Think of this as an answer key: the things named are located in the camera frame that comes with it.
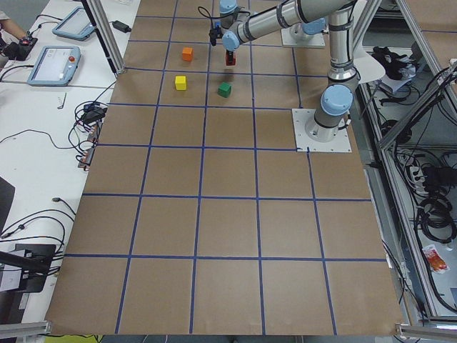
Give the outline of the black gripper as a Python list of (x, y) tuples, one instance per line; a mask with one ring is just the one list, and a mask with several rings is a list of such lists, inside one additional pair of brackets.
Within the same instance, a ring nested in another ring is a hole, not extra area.
[(220, 24), (211, 25), (209, 30), (209, 40), (212, 46), (217, 45), (217, 40), (222, 39), (223, 32)]

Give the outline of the silver robot arm, robot's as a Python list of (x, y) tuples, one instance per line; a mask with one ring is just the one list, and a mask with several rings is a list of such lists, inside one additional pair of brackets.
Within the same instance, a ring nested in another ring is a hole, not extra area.
[(240, 45), (263, 36), (328, 19), (330, 68), (328, 86), (320, 104), (306, 122), (307, 136), (319, 143), (328, 143), (346, 126), (339, 123), (350, 114), (357, 83), (361, 81), (353, 57), (354, 34), (360, 31), (363, 19), (355, 17), (356, 1), (282, 1), (256, 13), (239, 6), (236, 1), (220, 1), (219, 15), (205, 15), (210, 21), (209, 40), (212, 46), (220, 39), (226, 50), (226, 63), (234, 64), (234, 52)]
[(296, 41), (310, 41), (312, 39), (322, 38), (322, 31), (326, 28), (326, 19), (321, 17), (308, 23), (301, 22), (295, 24), (290, 33)]

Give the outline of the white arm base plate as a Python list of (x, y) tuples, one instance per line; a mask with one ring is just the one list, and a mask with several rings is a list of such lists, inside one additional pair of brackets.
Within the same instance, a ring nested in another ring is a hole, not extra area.
[(281, 30), (282, 45), (292, 48), (323, 49), (325, 41), (322, 33), (306, 34), (293, 28)]
[(334, 128), (319, 126), (315, 109), (292, 109), (292, 122), (299, 152), (351, 153), (348, 130), (343, 119)]

